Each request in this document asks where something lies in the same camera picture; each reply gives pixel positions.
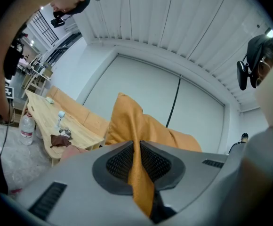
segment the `orange cloth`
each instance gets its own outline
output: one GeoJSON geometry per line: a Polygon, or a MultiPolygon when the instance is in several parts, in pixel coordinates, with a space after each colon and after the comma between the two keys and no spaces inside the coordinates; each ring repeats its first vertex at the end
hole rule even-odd
{"type": "Polygon", "coordinates": [[[153,117],[143,114],[143,109],[137,102],[119,93],[113,107],[105,144],[112,145],[130,140],[134,143],[134,155],[128,183],[132,185],[135,203],[150,216],[154,184],[142,166],[139,142],[152,141],[196,152],[201,152],[201,147],[192,136],[168,129],[153,117]]]}

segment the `plastic water bottle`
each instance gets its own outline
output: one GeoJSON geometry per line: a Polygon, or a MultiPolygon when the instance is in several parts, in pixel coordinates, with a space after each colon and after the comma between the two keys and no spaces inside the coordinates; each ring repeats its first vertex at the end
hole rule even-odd
{"type": "Polygon", "coordinates": [[[35,121],[28,112],[22,117],[19,122],[20,137],[19,141],[24,145],[31,145],[33,142],[33,132],[35,128],[35,121]]]}

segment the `light fixture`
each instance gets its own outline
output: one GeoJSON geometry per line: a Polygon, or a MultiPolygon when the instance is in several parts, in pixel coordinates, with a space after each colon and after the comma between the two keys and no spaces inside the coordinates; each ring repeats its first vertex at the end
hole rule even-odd
{"type": "Polygon", "coordinates": [[[267,37],[273,38],[273,30],[271,30],[271,31],[269,31],[269,32],[267,33],[267,37]]]}

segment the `white ceiling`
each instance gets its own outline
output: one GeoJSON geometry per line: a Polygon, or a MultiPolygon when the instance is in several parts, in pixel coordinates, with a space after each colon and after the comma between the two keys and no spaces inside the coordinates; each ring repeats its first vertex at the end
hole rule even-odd
{"type": "Polygon", "coordinates": [[[241,91],[236,62],[269,27],[249,0],[92,0],[88,39],[132,40],[168,50],[225,86],[241,111],[257,108],[250,83],[241,91]]]}

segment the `black cable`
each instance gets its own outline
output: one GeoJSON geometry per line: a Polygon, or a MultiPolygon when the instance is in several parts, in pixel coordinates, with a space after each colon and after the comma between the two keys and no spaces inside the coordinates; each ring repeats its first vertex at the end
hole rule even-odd
{"type": "Polygon", "coordinates": [[[170,115],[169,115],[169,118],[168,118],[168,121],[167,121],[167,124],[166,124],[166,128],[168,128],[168,125],[169,125],[169,122],[171,120],[171,116],[172,116],[172,113],[173,113],[173,110],[174,110],[174,106],[175,106],[175,102],[176,102],[176,98],[177,98],[177,94],[178,94],[178,90],[179,90],[180,79],[181,79],[181,76],[179,77],[179,81],[178,81],[178,86],[177,86],[177,89],[176,89],[176,94],[175,94],[174,102],[173,102],[172,109],[171,109],[171,112],[170,112],[170,115]]]}
{"type": "Polygon", "coordinates": [[[69,19],[70,17],[72,17],[72,15],[70,15],[69,17],[67,17],[66,19],[64,19],[63,21],[66,21],[67,19],[69,19]]]}
{"type": "Polygon", "coordinates": [[[0,151],[0,156],[3,153],[3,149],[4,149],[4,146],[5,146],[5,143],[6,143],[6,140],[7,140],[7,136],[8,136],[8,129],[9,129],[9,125],[10,125],[10,108],[11,108],[11,102],[9,103],[8,126],[7,126],[7,130],[6,130],[4,144],[3,144],[2,148],[1,148],[1,151],[0,151]]]}

